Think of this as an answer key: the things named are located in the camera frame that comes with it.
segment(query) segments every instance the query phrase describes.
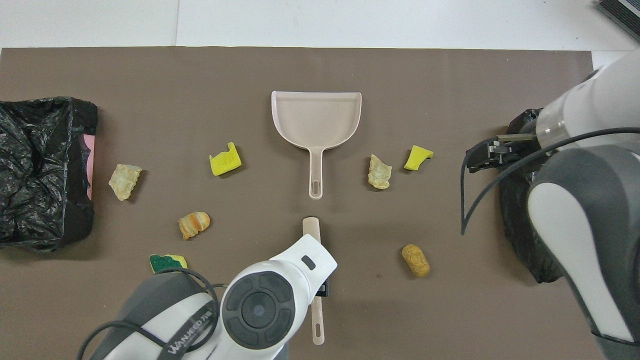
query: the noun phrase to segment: black garbage bag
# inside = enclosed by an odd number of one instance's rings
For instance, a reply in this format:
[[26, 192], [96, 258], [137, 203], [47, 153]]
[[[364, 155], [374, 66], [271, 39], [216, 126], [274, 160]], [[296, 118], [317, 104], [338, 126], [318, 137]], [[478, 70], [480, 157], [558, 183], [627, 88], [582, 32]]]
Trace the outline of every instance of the black garbage bag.
[[84, 134], [97, 121], [96, 105], [71, 97], [0, 101], [0, 248], [48, 252], [89, 235]]
[[[541, 109], [529, 109], [509, 124], [507, 134], [532, 133]], [[540, 150], [538, 142], [529, 142], [519, 150], [521, 157]], [[534, 229], [527, 211], [527, 195], [531, 183], [547, 157], [519, 168], [499, 184], [500, 210], [504, 234], [511, 242], [518, 259], [529, 269], [538, 283], [554, 282], [562, 277], [562, 270]]]

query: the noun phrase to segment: green sponge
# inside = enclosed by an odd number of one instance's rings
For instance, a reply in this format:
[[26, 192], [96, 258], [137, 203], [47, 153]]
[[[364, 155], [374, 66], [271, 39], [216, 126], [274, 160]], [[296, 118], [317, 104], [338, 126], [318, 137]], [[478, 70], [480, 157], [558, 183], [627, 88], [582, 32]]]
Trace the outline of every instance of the green sponge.
[[167, 268], [187, 268], [187, 261], [184, 259], [184, 256], [180, 255], [160, 256], [153, 254], [149, 256], [149, 263], [151, 264], [151, 270], [154, 271], [154, 274]]

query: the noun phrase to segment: brush handle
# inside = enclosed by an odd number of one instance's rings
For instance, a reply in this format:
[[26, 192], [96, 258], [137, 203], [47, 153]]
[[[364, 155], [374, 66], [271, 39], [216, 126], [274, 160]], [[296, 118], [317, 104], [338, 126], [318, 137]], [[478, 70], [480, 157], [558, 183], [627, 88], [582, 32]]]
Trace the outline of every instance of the brush handle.
[[[302, 220], [302, 233], [313, 236], [320, 242], [320, 221], [315, 217], [307, 217]], [[314, 344], [324, 343], [324, 321], [322, 316], [322, 298], [314, 297], [311, 303], [311, 332]]]

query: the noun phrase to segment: bread piece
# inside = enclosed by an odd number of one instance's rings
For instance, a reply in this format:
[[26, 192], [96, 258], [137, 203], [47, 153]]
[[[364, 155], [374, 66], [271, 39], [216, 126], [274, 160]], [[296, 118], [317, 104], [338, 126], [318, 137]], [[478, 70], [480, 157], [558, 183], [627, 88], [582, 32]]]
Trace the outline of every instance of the bread piece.
[[431, 270], [424, 253], [414, 244], [403, 247], [402, 257], [406, 261], [406, 264], [409, 265], [411, 272], [417, 277], [425, 277]]
[[141, 171], [141, 167], [134, 165], [116, 165], [109, 180], [109, 186], [113, 189], [118, 200], [124, 201], [131, 196], [131, 191], [136, 186]]
[[374, 188], [384, 190], [389, 187], [389, 179], [391, 178], [390, 166], [384, 164], [377, 156], [371, 154], [369, 162], [369, 184]]
[[187, 240], [188, 238], [195, 236], [200, 231], [204, 231], [204, 229], [209, 227], [210, 223], [211, 219], [207, 213], [202, 211], [196, 211], [181, 218], [178, 220], [178, 225], [180, 226], [182, 239]]

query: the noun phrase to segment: circular button pad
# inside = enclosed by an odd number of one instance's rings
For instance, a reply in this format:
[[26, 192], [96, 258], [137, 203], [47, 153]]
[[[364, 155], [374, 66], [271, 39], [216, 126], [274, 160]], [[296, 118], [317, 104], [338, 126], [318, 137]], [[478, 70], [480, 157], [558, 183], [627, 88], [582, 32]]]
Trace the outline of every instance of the circular button pad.
[[222, 321], [238, 345], [254, 350], [268, 348], [289, 332], [295, 314], [293, 289], [280, 274], [250, 274], [227, 291]]

